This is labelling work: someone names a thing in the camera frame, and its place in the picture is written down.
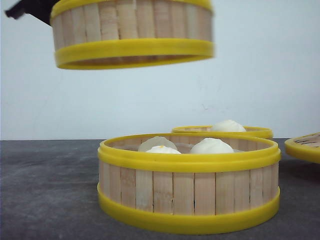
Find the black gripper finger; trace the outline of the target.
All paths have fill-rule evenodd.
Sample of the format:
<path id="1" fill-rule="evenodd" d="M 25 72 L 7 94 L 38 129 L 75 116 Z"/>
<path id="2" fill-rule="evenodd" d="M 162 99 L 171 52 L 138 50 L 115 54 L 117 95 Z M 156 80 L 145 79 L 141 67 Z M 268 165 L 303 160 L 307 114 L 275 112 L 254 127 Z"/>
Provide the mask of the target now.
<path id="1" fill-rule="evenodd" d="M 15 20 L 24 14 L 29 14 L 50 26 L 52 8 L 58 2 L 59 0 L 19 0 L 4 13 L 8 18 Z"/>

